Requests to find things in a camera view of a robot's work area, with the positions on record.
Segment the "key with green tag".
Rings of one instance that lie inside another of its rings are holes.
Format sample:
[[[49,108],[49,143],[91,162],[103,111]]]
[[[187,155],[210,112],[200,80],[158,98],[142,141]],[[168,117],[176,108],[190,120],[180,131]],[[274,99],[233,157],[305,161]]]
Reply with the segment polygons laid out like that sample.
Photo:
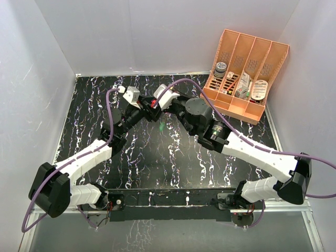
[[[160,129],[161,132],[164,130],[164,127],[165,127],[165,123],[161,122],[160,123],[160,127],[159,127],[159,129]]]

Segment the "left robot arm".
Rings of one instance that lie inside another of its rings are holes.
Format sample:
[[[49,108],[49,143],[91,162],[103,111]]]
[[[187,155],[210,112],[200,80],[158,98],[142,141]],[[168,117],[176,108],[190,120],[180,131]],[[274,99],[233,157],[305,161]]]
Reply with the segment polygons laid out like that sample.
[[[96,209],[108,206],[107,190],[95,183],[76,185],[77,179],[121,151],[125,134],[143,118],[157,121],[167,106],[154,97],[139,97],[129,102],[125,114],[107,108],[108,120],[99,137],[75,155],[58,162],[42,164],[28,193],[32,205],[39,206],[52,218],[68,207],[89,204]]]

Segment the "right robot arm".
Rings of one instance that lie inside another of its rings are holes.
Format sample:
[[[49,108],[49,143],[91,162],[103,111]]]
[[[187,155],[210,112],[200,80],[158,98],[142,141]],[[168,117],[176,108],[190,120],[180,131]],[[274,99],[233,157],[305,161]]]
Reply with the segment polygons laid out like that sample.
[[[221,154],[234,156],[261,168],[271,177],[257,181],[241,181],[234,194],[217,197],[223,206],[246,208],[270,198],[301,205],[311,178],[311,160],[298,156],[277,155],[275,150],[258,142],[244,141],[223,122],[212,117],[212,109],[201,98],[173,95],[159,103],[164,112],[175,114],[189,135],[198,143]]]

